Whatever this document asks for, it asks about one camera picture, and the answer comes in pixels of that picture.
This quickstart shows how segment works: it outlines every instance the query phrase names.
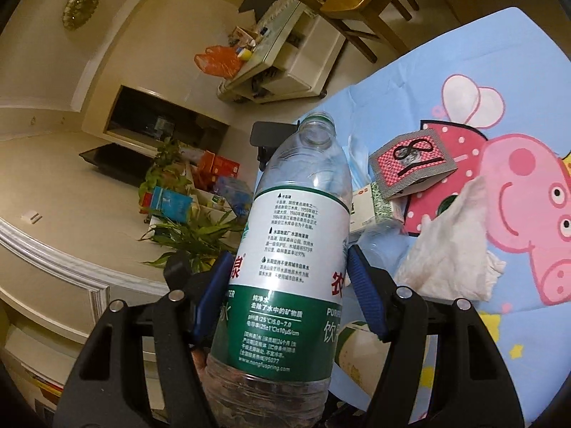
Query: potted plant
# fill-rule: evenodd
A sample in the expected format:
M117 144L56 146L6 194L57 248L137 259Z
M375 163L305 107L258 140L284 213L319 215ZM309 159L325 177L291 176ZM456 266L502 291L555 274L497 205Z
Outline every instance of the potted plant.
M221 251L236 254L236 248L227 244L223 237L230 231L242 231L244 227L237 219L228 220L230 214L231 211L226 212L216 223L209 215L200 214L185 224L171 220L156 224L141 237L141 241L151 240L173 251L145 264L164 268L168 258L182 249L190 256L193 273L209 270Z
M155 160L145 175L145 181L139 187L141 212L148 212L146 208L150 206L155 187L187 194L188 185L192 184L192 181L184 174L185 169L179 141L171 137L166 138L163 145L157 149Z

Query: plastic water bottle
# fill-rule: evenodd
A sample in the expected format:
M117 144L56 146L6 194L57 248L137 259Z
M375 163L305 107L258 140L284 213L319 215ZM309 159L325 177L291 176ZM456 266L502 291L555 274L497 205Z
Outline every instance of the plastic water bottle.
M335 125L310 113L262 175L203 386L229 428L311 427L341 317L351 177Z

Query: red box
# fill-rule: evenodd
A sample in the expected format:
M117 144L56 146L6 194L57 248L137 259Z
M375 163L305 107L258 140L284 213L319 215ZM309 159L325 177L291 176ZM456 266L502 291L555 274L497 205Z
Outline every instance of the red box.
M200 173L212 172L212 164L216 155L210 151L205 151L202 155L201 162L198 163L198 170Z
M139 201L140 214L148 214L148 211L145 210L145 208L149 208L151 206L151 200L152 200L152 193L146 192Z
M216 156L214 158L214 163L212 164L212 174L216 177L238 177L238 169L240 164L226 159L222 156Z

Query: gold wall decoration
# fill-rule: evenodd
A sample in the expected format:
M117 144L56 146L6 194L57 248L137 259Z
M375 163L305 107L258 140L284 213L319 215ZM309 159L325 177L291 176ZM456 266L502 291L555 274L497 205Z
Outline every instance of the gold wall decoration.
M68 0L64 9L62 21L64 27L74 31L89 21L95 12L99 0Z

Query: blue box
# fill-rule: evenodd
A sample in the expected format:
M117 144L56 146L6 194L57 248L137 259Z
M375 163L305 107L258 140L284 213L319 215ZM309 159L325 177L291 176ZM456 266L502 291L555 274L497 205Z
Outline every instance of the blue box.
M191 204L198 204L195 196L175 193L165 188L155 187L152 192L151 209L161 211L161 214L176 222L187 222L187 214Z
M226 198L236 217L246 219L252 207L253 193L242 180L232 177L218 177L214 193Z

